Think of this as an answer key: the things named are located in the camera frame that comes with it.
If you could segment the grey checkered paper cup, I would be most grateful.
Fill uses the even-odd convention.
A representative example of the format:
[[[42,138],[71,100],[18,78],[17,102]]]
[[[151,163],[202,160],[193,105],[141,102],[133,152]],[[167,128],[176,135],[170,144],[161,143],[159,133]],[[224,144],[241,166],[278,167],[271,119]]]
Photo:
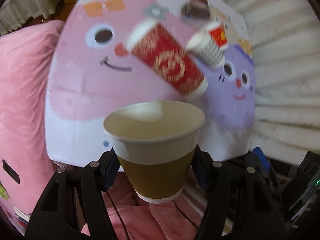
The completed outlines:
[[[186,50],[208,67],[217,68],[225,63],[224,53],[207,32],[195,33],[187,42]]]

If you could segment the tall red patterned paper cup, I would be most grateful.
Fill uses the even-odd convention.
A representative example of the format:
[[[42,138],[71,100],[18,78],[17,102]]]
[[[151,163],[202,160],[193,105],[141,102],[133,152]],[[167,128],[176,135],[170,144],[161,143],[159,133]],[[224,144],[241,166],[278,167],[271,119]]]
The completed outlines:
[[[207,90],[205,75],[156,19],[146,18],[137,24],[123,46],[181,94],[196,98]]]

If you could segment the clear glass cup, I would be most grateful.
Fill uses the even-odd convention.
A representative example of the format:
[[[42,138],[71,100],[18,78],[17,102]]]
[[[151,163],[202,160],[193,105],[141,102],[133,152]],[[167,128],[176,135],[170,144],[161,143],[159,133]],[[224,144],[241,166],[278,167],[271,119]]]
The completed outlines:
[[[189,0],[181,7],[181,19],[192,25],[202,25],[210,21],[208,0]]]

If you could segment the cartoon monster table cover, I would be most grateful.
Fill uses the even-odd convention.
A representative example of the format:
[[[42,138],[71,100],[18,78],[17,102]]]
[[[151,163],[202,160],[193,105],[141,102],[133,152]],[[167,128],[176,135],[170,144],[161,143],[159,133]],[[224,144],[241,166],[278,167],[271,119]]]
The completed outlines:
[[[158,20],[185,46],[202,23],[183,19],[185,3],[202,5],[221,23],[228,47],[225,63],[197,63],[208,88],[195,105],[206,121],[199,147],[215,160],[249,150],[254,121],[255,77],[243,17],[221,0],[78,0],[57,43],[50,67],[45,113],[48,157],[83,167],[108,151],[103,120],[121,107],[157,100],[183,101],[160,76],[123,47],[140,21]]]

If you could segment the pink fleece bed blanket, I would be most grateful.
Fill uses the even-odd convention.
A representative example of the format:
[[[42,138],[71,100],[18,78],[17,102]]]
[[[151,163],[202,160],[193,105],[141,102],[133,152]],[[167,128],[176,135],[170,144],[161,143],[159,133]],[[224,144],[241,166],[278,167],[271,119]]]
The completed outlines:
[[[1,37],[1,209],[19,233],[57,168],[47,155],[44,105],[63,25],[52,20]]]

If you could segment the white floral curtain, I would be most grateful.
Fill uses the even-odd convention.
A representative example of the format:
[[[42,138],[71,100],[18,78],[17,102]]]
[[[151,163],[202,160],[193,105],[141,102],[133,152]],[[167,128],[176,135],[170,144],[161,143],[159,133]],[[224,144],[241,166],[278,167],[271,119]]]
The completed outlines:
[[[319,152],[319,19],[308,0],[223,0],[246,23],[255,62],[250,146],[298,165]]]

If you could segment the white frilled cloth cover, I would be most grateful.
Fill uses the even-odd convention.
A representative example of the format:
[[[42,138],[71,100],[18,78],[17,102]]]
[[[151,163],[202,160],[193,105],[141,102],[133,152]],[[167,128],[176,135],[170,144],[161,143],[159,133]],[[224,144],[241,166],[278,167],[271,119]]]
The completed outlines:
[[[5,0],[1,6],[1,35],[15,31],[30,18],[45,20],[57,11],[62,0]]]

